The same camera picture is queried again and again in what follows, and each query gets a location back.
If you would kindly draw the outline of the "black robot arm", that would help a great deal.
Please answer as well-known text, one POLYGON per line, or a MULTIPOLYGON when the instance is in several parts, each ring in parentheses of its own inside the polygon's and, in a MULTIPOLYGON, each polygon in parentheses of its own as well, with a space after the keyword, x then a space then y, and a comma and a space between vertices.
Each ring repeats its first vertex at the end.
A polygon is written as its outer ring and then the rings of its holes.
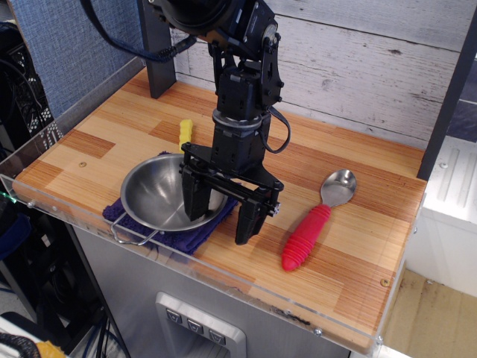
POLYGON ((178 51, 199 39, 213 59, 212 144, 182 145, 186 215, 191 220, 203 216, 212 191, 236 199, 241 205, 236 243, 243 245, 278 212, 283 189, 263 165, 283 88, 274 12, 263 1, 153 1, 151 6, 162 21, 188 34, 178 51))

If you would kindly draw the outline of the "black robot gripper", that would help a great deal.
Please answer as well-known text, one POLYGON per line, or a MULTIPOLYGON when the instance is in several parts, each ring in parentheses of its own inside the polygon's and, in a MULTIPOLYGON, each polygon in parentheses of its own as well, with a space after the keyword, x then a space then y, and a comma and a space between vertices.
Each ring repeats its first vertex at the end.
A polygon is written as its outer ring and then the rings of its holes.
POLYGON ((284 184, 263 164, 265 153, 278 154, 283 146, 268 144, 271 118, 283 121, 276 111, 265 111, 249 120, 237 120, 220 111, 212 114, 212 145, 182 145, 182 191, 184 210, 190 221, 209 210, 212 190, 241 202, 235 243, 245 245, 257 235, 267 216, 279 212, 279 193, 284 184))

